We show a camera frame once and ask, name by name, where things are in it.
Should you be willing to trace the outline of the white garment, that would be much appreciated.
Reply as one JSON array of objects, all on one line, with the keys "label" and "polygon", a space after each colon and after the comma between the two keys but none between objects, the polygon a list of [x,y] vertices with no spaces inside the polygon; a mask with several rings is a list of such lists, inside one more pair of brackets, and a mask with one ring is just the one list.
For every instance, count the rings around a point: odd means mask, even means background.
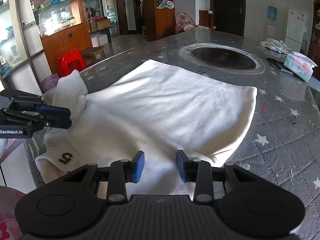
[{"label": "white garment", "polygon": [[108,88],[89,93],[79,72],[59,80],[53,105],[71,111],[69,129],[50,128],[35,159],[51,182],[87,163],[107,167],[145,154],[140,182],[128,195],[194,194],[176,167],[176,152],[221,167],[245,138],[257,89],[213,80],[148,60]]}]

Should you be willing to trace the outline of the purple waste basket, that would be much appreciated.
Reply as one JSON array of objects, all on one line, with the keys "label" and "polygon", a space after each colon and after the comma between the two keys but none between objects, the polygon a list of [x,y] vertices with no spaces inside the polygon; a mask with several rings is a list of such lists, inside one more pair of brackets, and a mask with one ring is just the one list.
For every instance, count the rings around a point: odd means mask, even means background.
[{"label": "purple waste basket", "polygon": [[41,84],[42,84],[42,87],[44,88],[44,91],[47,92],[53,89],[54,87],[56,87],[58,81],[59,81],[59,75],[57,73],[54,73],[46,77],[44,80],[42,80]]}]

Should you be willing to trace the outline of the red plastic stool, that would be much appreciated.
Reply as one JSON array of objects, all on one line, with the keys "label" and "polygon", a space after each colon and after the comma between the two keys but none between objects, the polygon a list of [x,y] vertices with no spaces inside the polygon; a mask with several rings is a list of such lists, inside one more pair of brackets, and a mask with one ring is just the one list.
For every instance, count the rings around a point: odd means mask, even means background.
[{"label": "red plastic stool", "polygon": [[74,50],[56,58],[56,64],[59,77],[65,77],[74,70],[81,72],[87,68],[79,50]]}]

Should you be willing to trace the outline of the grey star quilted table cover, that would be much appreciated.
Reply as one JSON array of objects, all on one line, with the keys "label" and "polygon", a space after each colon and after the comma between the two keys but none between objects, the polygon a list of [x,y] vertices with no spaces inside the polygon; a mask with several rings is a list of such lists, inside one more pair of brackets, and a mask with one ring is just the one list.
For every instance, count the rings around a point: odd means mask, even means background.
[{"label": "grey star quilted table cover", "polygon": [[[241,49],[265,65],[262,74],[233,74],[199,61],[190,62],[191,46],[210,43]],[[298,233],[301,239],[319,239],[319,84],[308,85],[277,70],[267,58],[283,61],[256,42],[221,32],[195,30],[124,50],[84,71],[91,92],[111,85],[147,59],[173,64],[233,85],[257,87],[253,123],[231,160],[296,194],[306,215]]]}]

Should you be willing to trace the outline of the cardboard box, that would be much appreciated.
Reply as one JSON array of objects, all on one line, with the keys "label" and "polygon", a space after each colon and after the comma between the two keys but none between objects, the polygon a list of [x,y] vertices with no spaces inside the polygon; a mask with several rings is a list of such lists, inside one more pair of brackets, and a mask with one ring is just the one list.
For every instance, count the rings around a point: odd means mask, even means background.
[{"label": "cardboard box", "polygon": [[100,31],[112,27],[111,21],[109,19],[104,19],[100,21],[92,21],[89,23],[91,32]]}]

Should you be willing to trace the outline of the left wooden display cabinet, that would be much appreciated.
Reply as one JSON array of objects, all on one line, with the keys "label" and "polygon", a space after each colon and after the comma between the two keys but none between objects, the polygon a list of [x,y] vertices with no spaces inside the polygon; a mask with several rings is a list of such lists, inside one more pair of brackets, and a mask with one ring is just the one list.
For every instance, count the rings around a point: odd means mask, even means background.
[{"label": "left wooden display cabinet", "polygon": [[84,0],[1,0],[1,79],[41,84],[56,58],[91,47]]}]

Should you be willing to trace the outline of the round black induction cooktop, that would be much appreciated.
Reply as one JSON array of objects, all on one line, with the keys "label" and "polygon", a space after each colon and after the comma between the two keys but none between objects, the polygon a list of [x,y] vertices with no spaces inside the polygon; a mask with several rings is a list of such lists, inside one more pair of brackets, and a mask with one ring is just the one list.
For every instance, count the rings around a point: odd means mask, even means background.
[{"label": "round black induction cooktop", "polygon": [[259,75],[265,72],[265,64],[259,57],[231,46],[196,43],[181,47],[178,54],[194,64],[231,74]]}]

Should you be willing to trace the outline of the black flat item on table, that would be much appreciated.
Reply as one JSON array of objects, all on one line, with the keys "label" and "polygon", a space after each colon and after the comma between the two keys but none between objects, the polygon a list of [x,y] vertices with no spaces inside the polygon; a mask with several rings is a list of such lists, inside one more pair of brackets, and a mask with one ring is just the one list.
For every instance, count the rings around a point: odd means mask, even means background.
[{"label": "black flat item on table", "polygon": [[270,57],[267,57],[266,60],[272,64],[273,66],[275,66],[276,68],[278,68],[281,72],[284,72],[284,73],[287,73],[287,74],[290,74],[290,75],[293,75],[294,73],[289,70],[287,67],[284,66],[284,64],[280,61],[277,61],[275,59],[272,59]]}]

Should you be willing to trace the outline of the pastel tissue box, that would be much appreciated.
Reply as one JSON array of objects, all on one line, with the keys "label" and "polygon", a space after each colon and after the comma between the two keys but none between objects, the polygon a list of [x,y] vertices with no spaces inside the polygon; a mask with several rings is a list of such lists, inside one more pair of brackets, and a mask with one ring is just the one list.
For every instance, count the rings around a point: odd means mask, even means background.
[{"label": "pastel tissue box", "polygon": [[317,64],[304,54],[294,51],[287,55],[284,66],[308,83]]}]

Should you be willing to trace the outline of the crumpled patterned cloth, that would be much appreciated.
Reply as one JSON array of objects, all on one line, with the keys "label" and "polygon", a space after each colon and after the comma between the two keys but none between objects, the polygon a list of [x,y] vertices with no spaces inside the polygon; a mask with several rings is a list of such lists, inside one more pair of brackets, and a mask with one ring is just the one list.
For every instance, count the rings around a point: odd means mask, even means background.
[{"label": "crumpled patterned cloth", "polygon": [[289,54],[292,52],[292,50],[282,40],[278,41],[268,38],[266,41],[260,42],[260,45],[280,54]]}]

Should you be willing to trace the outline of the pink patterned play tent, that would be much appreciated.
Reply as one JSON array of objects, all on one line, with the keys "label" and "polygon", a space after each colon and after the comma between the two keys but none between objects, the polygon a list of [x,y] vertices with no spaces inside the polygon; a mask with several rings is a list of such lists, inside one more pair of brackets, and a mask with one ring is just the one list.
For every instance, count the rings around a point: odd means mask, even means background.
[{"label": "pink patterned play tent", "polygon": [[194,20],[185,12],[178,12],[175,16],[175,34],[184,33],[193,29],[212,30],[210,27],[205,27],[196,24]]}]

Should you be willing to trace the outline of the centre wooden shelf cabinet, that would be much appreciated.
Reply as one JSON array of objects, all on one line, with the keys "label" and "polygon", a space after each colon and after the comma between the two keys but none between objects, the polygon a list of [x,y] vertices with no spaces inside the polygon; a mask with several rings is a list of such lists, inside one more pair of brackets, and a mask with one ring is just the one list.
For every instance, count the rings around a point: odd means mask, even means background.
[{"label": "centre wooden shelf cabinet", "polygon": [[174,0],[143,0],[143,15],[148,41],[174,35]]}]

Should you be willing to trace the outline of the white refrigerator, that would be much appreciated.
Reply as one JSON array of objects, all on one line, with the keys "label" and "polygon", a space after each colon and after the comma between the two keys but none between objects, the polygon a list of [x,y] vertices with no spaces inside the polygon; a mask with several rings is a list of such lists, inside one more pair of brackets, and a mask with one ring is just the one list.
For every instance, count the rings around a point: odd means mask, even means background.
[{"label": "white refrigerator", "polygon": [[291,7],[287,8],[284,27],[284,43],[292,51],[300,52],[305,27],[305,14]]}]

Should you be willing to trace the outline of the blue water dispenser bottle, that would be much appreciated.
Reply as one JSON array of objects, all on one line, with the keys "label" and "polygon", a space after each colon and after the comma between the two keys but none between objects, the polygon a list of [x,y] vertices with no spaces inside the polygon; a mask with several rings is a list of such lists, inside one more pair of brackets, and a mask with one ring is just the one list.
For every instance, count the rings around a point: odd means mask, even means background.
[{"label": "blue water dispenser bottle", "polygon": [[277,19],[277,8],[273,6],[268,6],[267,19],[275,21]]}]

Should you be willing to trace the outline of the dark wooden door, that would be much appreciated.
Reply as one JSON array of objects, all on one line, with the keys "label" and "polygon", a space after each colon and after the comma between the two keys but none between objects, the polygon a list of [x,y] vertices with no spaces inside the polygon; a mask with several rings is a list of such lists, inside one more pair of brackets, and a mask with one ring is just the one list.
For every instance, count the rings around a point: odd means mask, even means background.
[{"label": "dark wooden door", "polygon": [[216,31],[244,35],[246,0],[210,0]]}]

